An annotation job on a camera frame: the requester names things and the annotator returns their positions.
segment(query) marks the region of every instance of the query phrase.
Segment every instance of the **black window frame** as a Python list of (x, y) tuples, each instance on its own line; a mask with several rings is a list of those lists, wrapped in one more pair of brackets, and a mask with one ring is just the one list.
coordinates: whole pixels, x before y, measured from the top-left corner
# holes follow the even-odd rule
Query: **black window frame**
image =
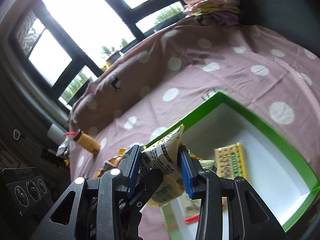
[[(134, 47), (139, 42), (146, 39), (148, 36), (154, 33), (153, 29), (160, 30), (163, 29), (184, 16), (182, 13), (171, 17), (159, 25), (153, 27), (147, 32), (143, 33), (137, 26), (136, 23), (143, 19), (144, 17), (159, 11), (175, 2), (181, 2), (184, 4), (183, 0), (148, 0), (135, 8), (130, 8), (129, 5), (124, 0), (105, 0), (108, 5), (118, 14), (118, 16), (122, 19), (122, 21), (127, 25), (132, 34), (135, 36), (135, 40), (130, 42), (127, 46), (122, 48), (120, 52), (125, 53), (132, 47)], [(47, 80), (39, 73), (39, 71), (34, 67), (31, 61), (28, 59), (30, 56), (34, 46), (37, 44), (37, 41), (42, 36), (42, 33), (37, 38), (37, 41), (33, 45), (32, 49), (26, 55), (20, 45), (16, 40), (16, 32), (17, 29), (21, 26), (23, 20), (26, 15), (33, 11), (35, 16), (41, 21), (41, 23), (45, 26), (45, 30), (49, 30), (52, 36), (56, 39), (56, 41), (60, 44), (60, 46), (68, 53), (71, 57), (71, 62), (59, 76), (57, 81), (53, 86), (51, 86)], [(35, 84), (52, 100), (54, 100), (66, 113), (69, 113), (69, 109), (63, 105), (59, 98), (62, 93), (68, 87), (68, 85), (72, 82), (72, 80), (78, 75), (81, 70), (87, 66), (96, 77), (99, 77), (103, 74), (103, 71), (92, 61), (92, 59), (76, 44), (76, 42), (68, 35), (68, 33), (62, 28), (62, 26), (57, 22), (57, 20), (51, 15), (47, 7), (45, 6), (42, 0), (32, 0), (27, 6), (25, 12), (21, 14), (19, 20), (16, 22), (12, 32), (9, 35), (9, 43), (17, 55), (18, 59), (22, 63), (22, 66), (27, 71), (28, 75), (35, 82)], [(116, 61), (120, 57), (120, 54), (116, 55), (112, 59), (112, 61)], [(88, 82), (86, 82), (80, 89), (80, 92), (83, 94), (88, 86)], [(70, 100), (75, 102), (82, 95), (81, 93), (76, 93), (74, 97)]]

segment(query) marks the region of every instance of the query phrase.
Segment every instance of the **stack of folded clothes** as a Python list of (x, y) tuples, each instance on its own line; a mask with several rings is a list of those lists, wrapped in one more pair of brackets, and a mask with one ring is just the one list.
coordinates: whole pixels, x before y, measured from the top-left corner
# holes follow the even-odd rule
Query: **stack of folded clothes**
[(184, 14), (189, 16), (210, 15), (220, 25), (239, 24), (239, 0), (184, 0)]

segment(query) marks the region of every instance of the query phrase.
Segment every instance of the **green label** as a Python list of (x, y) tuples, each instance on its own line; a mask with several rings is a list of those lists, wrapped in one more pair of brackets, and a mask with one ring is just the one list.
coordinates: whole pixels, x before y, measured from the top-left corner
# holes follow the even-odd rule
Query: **green label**
[(233, 174), (235, 175), (235, 177), (239, 176), (236, 153), (231, 153), (231, 160), (232, 160)]

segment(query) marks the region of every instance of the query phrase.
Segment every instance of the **crumpled wrapper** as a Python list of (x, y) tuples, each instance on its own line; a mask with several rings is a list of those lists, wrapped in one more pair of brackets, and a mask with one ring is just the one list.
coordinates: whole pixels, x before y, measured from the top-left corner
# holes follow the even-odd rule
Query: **crumpled wrapper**
[(148, 201), (151, 206), (161, 207), (184, 192), (182, 175), (177, 166), (183, 128), (182, 124), (142, 152), (140, 176), (145, 175), (151, 168), (160, 169), (164, 175), (162, 184)]

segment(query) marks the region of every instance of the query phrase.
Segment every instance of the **screw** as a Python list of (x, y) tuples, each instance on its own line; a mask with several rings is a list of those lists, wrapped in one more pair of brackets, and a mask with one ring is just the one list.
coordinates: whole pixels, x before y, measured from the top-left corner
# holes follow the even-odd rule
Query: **screw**
[(208, 169), (201, 169), (201, 170), (200, 170), (200, 173), (201, 173), (202, 175), (208, 175), (208, 174), (210, 173), (210, 171), (209, 171)]

